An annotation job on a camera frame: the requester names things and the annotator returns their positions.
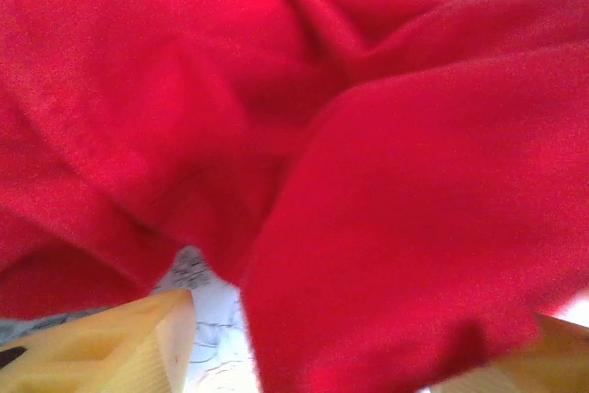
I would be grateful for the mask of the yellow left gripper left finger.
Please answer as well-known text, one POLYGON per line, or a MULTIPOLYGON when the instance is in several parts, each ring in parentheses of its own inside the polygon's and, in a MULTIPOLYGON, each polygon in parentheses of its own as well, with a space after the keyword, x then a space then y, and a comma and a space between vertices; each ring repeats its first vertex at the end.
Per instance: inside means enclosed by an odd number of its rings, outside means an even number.
POLYGON ((0 393, 183 393, 196 331, 177 289, 0 346, 0 393))

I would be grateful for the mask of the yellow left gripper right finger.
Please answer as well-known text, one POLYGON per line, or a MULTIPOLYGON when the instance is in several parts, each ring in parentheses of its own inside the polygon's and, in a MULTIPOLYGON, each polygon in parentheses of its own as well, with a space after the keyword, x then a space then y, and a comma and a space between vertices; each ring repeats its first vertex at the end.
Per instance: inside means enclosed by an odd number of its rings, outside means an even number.
POLYGON ((589 393, 589 328, 537 317, 530 346, 432 386, 432 393, 589 393))

